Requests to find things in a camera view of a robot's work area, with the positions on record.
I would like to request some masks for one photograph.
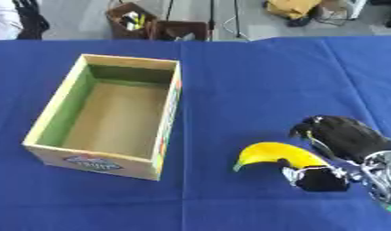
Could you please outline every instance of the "tripod leg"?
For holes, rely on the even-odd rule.
[[[236,37],[241,38],[240,18],[238,17],[238,1],[234,0],[234,4],[235,4],[235,20],[236,20]]]

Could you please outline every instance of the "floor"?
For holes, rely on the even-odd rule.
[[[165,17],[169,0],[134,1],[162,19]],[[234,14],[232,1],[215,0],[217,30],[214,37],[220,41],[234,41],[231,33],[222,24]],[[41,0],[42,14],[50,21],[51,30],[44,34],[46,40],[110,39],[111,31],[104,12],[116,4],[116,0]],[[261,0],[239,0],[242,33],[250,40],[278,36],[349,36],[389,35],[391,29],[383,22],[390,11],[388,6],[367,5],[356,21],[344,26],[333,26],[312,22],[306,27],[288,28],[284,20],[268,14],[261,7]],[[209,20],[209,0],[175,0],[171,20]]]

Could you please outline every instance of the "cardboard box on floor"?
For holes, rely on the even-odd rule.
[[[23,145],[44,163],[159,180],[180,63],[83,54]]]

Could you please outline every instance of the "printed label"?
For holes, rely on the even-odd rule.
[[[92,171],[110,171],[110,170],[119,170],[123,169],[121,166],[113,163],[110,160],[102,159],[102,158],[96,158],[92,156],[86,156],[86,155],[76,155],[76,156],[70,156],[65,159],[63,159],[66,162],[72,162],[75,163],[81,167],[84,167],[88,170]]]

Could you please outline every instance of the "yellow banana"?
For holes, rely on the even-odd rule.
[[[330,166],[317,155],[302,148],[285,143],[255,143],[244,149],[234,166],[234,171],[239,171],[246,164],[256,162],[278,162],[286,159],[292,167],[301,169],[307,166]]]

